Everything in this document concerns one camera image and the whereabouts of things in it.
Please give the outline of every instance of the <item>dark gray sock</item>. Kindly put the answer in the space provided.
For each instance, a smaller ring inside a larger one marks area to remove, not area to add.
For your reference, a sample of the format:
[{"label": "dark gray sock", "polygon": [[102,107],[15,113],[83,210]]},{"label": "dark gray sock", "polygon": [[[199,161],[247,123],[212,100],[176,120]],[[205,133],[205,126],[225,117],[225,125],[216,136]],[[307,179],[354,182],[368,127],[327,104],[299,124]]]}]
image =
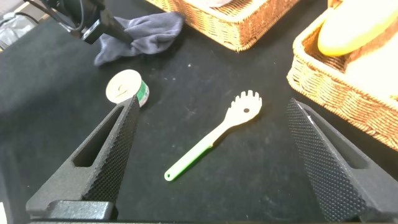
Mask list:
[{"label": "dark gray sock", "polygon": [[94,60],[96,66],[112,62],[120,57],[139,54],[156,54],[166,50],[179,35],[184,17],[177,12],[165,12],[127,20],[115,17],[133,41],[130,45],[110,35],[103,34],[101,51]]}]

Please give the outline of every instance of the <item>black felt cloth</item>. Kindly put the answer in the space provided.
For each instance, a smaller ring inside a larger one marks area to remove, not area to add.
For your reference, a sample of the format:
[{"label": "black felt cloth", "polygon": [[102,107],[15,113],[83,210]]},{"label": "black felt cloth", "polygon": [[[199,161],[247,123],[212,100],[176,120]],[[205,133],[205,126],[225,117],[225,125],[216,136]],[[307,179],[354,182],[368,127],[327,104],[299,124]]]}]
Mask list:
[{"label": "black felt cloth", "polygon": [[[161,12],[141,0],[107,3],[125,19]],[[26,201],[114,107],[105,88],[125,69],[142,75],[150,96],[117,202],[120,219],[324,221],[285,123],[291,97],[350,134],[379,165],[398,170],[394,151],[377,157],[382,144],[306,101],[286,81],[293,40],[325,9],[326,1],[301,1],[240,54],[184,26],[161,54],[101,67],[93,65],[99,44],[70,36],[54,21],[36,27],[0,54],[0,168],[11,223],[28,220]],[[258,119],[228,133],[175,182],[165,181],[164,172],[223,120],[244,90],[263,99]]]}]

